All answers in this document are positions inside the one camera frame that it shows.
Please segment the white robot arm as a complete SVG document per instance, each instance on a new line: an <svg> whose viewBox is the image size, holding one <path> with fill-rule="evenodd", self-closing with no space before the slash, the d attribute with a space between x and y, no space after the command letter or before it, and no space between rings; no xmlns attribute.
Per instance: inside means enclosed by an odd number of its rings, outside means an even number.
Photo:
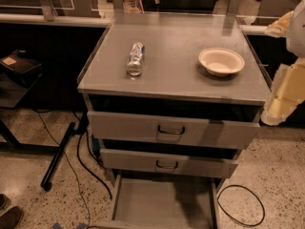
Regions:
<svg viewBox="0 0 305 229"><path fill-rule="evenodd" d="M305 0L269 25L265 33L274 38L285 37L287 50L297 56L294 64L281 64L275 72L271 94L261 114L263 123L277 126L305 101Z"/></svg>

